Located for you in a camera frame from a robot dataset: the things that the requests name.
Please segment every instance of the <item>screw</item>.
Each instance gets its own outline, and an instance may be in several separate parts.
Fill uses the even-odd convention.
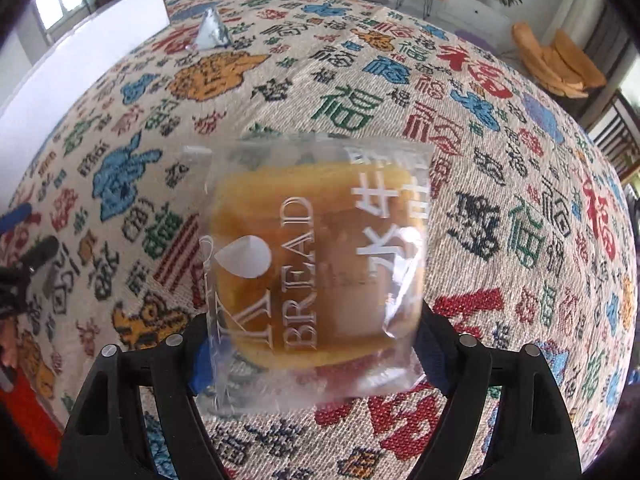
[[[118,347],[116,345],[107,345],[100,352],[105,357],[111,357],[118,351]]]
[[[460,336],[460,344],[467,348],[473,348],[478,344],[478,340],[471,334],[463,334]]]
[[[540,355],[540,348],[531,343],[524,345],[524,351],[531,357],[538,357]]]
[[[171,334],[164,342],[169,346],[180,346],[182,344],[182,336],[180,334]]]

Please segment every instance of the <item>person's hand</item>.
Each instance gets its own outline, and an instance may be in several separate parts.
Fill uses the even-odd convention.
[[[18,367],[18,325],[15,317],[0,320],[0,347],[2,366]]]

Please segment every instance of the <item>patterned blanket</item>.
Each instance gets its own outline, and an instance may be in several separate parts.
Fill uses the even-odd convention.
[[[184,47],[216,4],[226,49]],[[0,240],[11,264],[55,234],[20,320],[22,366],[60,424],[100,348],[148,348],[205,306],[190,167],[180,146],[317,131],[431,142],[426,301],[488,346],[542,349],[583,465],[613,416],[633,341],[635,249],[615,172],[544,92],[427,22],[358,0],[169,0],[171,25],[113,66],[52,131]],[[483,460],[487,395],[465,474]],[[175,472],[152,393],[152,450]],[[427,384],[280,416],[204,414],[231,478],[403,478],[444,398]]]

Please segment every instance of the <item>bread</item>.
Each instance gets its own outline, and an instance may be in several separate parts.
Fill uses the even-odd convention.
[[[381,210],[377,216],[358,208],[356,202],[365,197],[352,192],[363,182],[375,189],[379,176],[384,189],[396,192],[386,199],[388,218],[380,218]],[[220,181],[210,232],[217,251],[211,285],[221,335],[231,336],[256,365],[291,369],[350,361],[412,337],[420,318],[423,253],[398,236],[382,244],[400,247],[407,260],[417,255],[394,315],[387,306],[390,293],[398,292],[392,273],[358,254],[358,248],[372,244],[366,228],[382,238],[394,224],[408,228],[401,232],[406,240],[419,233],[417,245],[422,243],[424,221],[412,218],[412,201],[424,196],[402,189],[411,183],[411,174],[395,165],[347,162],[263,167]],[[383,209],[377,196],[369,205],[374,212]]]

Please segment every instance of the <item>plastic wrapper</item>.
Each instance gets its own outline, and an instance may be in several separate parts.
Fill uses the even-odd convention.
[[[214,379],[199,404],[282,412],[411,388],[428,147],[312,135],[186,151],[210,168],[200,221]]]
[[[222,18],[220,18],[216,6],[211,6],[205,10],[202,21],[200,22],[200,28],[198,29],[198,35],[187,46],[187,49],[197,52],[219,46],[229,46],[231,43],[232,40],[229,29],[225,23],[223,23]]]

